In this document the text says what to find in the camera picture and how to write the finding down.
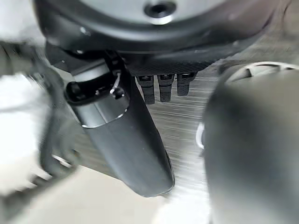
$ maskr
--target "black plastic housing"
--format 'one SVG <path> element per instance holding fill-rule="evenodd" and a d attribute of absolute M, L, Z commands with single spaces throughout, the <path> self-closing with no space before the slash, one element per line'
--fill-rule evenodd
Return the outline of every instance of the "black plastic housing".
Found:
<path fill-rule="evenodd" d="M 87 123 L 91 124 L 89 128 L 84 128 L 84 131 L 118 179 L 144 197 L 166 193 L 174 185 L 174 174 L 160 134 L 140 95 L 135 78 L 128 74 L 121 85 L 125 88 L 125 94 L 129 94 L 129 107 L 122 116 L 106 123 L 102 122 L 100 114 L 114 109 L 109 106 L 110 103 L 104 101 L 106 95 L 98 99 L 98 116 L 89 116 L 89 107 L 87 111 L 83 111 L 84 108 L 78 109 L 78 102 L 73 102 L 68 92 L 66 98 L 74 111 L 80 113 L 77 117 L 84 116 L 80 120 L 87 119 Z M 93 124 L 99 123 L 103 125 L 92 128 Z"/>
<path fill-rule="evenodd" d="M 70 52 L 113 50 L 132 76 L 151 76 L 198 72 L 246 49 L 271 21 L 278 0 L 229 0 L 161 26 L 120 21 L 79 0 L 35 0 L 34 5 L 50 44 Z"/>

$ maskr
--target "white surface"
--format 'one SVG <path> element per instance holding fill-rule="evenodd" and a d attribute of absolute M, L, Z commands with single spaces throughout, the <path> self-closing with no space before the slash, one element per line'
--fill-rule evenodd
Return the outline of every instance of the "white surface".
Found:
<path fill-rule="evenodd" d="M 30 0 L 0 1 L 0 40 L 44 42 Z"/>
<path fill-rule="evenodd" d="M 47 106 L 1 113 L 23 105 L 42 91 L 23 76 L 0 78 L 0 192 L 28 186 L 31 174 L 43 174 L 36 162 L 36 134 L 41 130 Z M 121 181 L 81 167 L 33 201 L 15 224 L 149 224 L 163 198 L 143 198 Z"/>
<path fill-rule="evenodd" d="M 205 130 L 205 126 L 203 123 L 200 122 L 200 124 L 197 128 L 197 131 L 196 131 L 195 139 L 196 139 L 196 144 L 202 150 L 204 150 L 204 148 L 205 148 L 205 146 L 202 144 L 202 134 L 203 134 L 204 130 Z"/>

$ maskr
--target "blurred black object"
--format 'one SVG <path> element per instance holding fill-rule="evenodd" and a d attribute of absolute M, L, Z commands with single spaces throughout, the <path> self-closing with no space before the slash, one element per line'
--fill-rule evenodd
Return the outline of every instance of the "blurred black object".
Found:
<path fill-rule="evenodd" d="M 51 111 L 46 119 L 41 137 L 40 165 L 48 174 L 48 178 L 33 175 L 31 178 L 32 187 L 24 187 L 13 190 L 5 196 L 0 196 L 0 220 L 2 223 L 11 221 L 30 204 L 30 202 L 44 191 L 55 186 L 71 174 L 73 174 L 79 164 L 79 154 L 71 147 L 71 141 L 60 141 L 57 145 L 57 133 L 61 127 L 61 119 L 58 113 L 63 108 L 63 82 L 58 73 L 50 69 L 37 53 L 34 46 L 16 43 L 0 43 L 0 75 L 13 76 L 16 72 L 21 72 L 28 79 L 33 79 L 40 86 L 45 88 L 51 99 Z M 68 165 L 53 157 L 53 147 L 58 146 L 58 150 L 63 152 L 63 159 Z"/>
<path fill-rule="evenodd" d="M 213 224 L 293 224 L 299 214 L 299 67 L 227 69 L 204 114 Z"/>

